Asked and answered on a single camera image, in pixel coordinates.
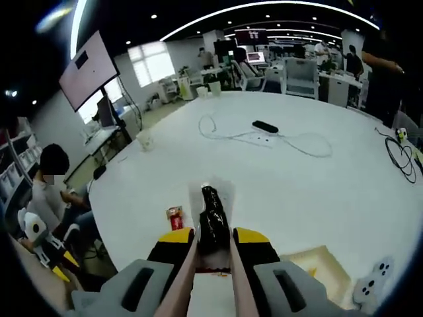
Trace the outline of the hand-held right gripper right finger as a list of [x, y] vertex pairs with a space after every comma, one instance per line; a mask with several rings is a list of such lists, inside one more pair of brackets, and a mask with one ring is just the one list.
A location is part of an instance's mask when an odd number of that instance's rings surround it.
[[333, 303], [320, 281], [249, 229], [233, 229], [233, 289], [237, 316], [365, 316]]

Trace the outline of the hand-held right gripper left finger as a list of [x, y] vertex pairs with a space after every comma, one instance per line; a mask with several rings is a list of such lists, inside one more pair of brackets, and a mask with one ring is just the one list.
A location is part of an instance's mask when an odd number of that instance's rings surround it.
[[72, 316], [186, 316], [193, 286], [194, 230], [158, 239], [146, 260], [138, 259], [98, 292], [73, 291]]

